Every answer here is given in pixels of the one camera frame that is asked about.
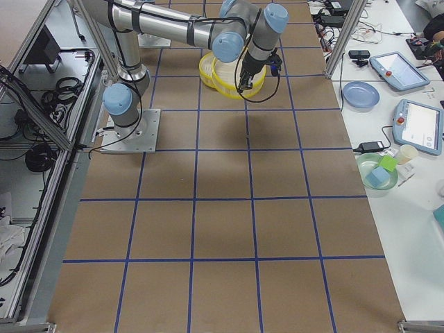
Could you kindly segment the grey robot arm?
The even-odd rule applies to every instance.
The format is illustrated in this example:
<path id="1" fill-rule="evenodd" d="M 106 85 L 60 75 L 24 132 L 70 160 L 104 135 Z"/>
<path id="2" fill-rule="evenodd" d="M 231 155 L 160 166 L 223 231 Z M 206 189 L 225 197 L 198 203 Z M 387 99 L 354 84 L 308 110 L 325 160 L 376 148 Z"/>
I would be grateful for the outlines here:
<path id="1" fill-rule="evenodd" d="M 221 62 L 241 59 L 239 94 L 253 87 L 253 78 L 266 65 L 280 75 L 276 44 L 287 27 L 289 14 L 278 3 L 265 8 L 249 1 L 224 1 L 218 17 L 204 17 L 153 5 L 147 1 L 84 1 L 88 14 L 112 29 L 122 81 L 149 84 L 142 63 L 138 35 L 149 34 L 209 49 Z"/>

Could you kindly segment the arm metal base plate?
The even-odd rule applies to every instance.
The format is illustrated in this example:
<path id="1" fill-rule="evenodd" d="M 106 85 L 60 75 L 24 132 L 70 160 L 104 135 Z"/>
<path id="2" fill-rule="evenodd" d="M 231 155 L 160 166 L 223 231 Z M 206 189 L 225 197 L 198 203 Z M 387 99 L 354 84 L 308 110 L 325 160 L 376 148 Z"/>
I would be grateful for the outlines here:
<path id="1" fill-rule="evenodd" d="M 142 120 L 138 126 L 129 128 L 115 127 L 112 117 L 108 116 L 107 130 L 102 136 L 102 153 L 154 153 L 160 124 L 161 109 L 143 109 Z"/>
<path id="2" fill-rule="evenodd" d="M 168 49 L 171 47 L 171 40 L 149 34 L 138 34 L 138 44 L 143 49 Z"/>

